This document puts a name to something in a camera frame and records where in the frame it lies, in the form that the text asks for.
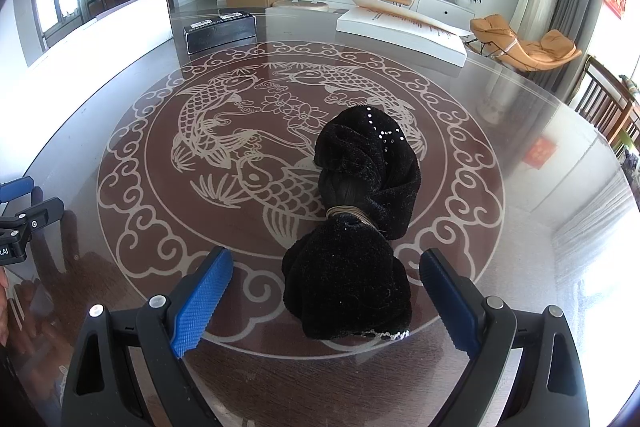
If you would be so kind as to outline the wooden dining chair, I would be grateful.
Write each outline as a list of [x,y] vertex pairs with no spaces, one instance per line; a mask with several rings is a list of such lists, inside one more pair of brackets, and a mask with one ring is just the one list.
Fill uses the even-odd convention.
[[616,154],[624,147],[639,152],[639,103],[626,81],[592,55],[585,61],[572,106]]

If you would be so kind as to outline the black velvet scrunchie bundle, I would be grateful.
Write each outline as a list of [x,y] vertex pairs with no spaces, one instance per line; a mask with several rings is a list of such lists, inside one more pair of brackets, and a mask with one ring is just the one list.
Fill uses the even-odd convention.
[[393,241],[421,186],[418,158],[382,110],[343,110],[314,146],[326,217],[282,259],[283,302],[315,340],[394,337],[411,322],[411,289]]

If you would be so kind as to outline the white storage box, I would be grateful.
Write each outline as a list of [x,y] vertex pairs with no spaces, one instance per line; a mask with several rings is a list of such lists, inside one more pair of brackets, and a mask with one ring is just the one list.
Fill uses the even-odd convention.
[[19,178],[105,83],[172,37],[167,0],[132,0],[72,31],[28,65],[14,1],[1,9],[1,180]]

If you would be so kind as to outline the white flat box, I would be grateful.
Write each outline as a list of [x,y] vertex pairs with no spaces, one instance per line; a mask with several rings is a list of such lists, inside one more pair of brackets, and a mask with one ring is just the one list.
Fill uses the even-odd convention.
[[416,11],[378,0],[352,0],[355,7],[341,15],[336,30],[366,37],[462,68],[469,31],[450,26]]

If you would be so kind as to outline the black rectangular box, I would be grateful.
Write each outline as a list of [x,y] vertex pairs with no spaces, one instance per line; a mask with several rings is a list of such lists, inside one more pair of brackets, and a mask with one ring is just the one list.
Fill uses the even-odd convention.
[[257,36],[256,16],[249,12],[221,13],[183,28],[186,52],[200,53]]

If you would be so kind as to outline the orange lounge chair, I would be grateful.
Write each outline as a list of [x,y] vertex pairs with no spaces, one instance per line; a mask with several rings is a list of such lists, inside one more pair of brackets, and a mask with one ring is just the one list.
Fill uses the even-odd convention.
[[465,44],[478,54],[519,72],[548,72],[582,55],[576,44],[555,29],[538,41],[525,40],[499,14],[470,20],[473,38]]

